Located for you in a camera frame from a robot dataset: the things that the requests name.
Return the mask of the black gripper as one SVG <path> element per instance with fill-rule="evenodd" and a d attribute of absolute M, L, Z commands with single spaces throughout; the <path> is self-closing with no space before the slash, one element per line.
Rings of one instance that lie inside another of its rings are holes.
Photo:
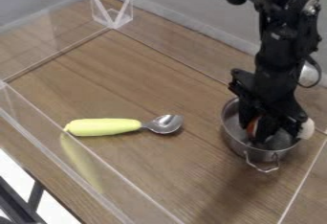
<path fill-rule="evenodd" d="M 230 71 L 230 91 L 239 99 L 239 123 L 255 131 L 255 140 L 264 143 L 280 127 L 292 132 L 310 117 L 295 98 L 304 59 L 270 63 L 255 58 L 255 71 Z"/>

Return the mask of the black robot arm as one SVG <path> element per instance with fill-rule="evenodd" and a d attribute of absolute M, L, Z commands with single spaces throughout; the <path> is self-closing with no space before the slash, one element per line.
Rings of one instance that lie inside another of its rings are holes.
<path fill-rule="evenodd" d="M 239 98 L 239 121 L 254 143 L 263 144 L 284 131 L 294 142 L 314 132 L 312 120 L 295 98 L 306 64 L 322 41 L 318 33 L 319 0 L 251 1 L 259 13 L 260 48 L 255 71 L 232 69 L 228 89 Z"/>

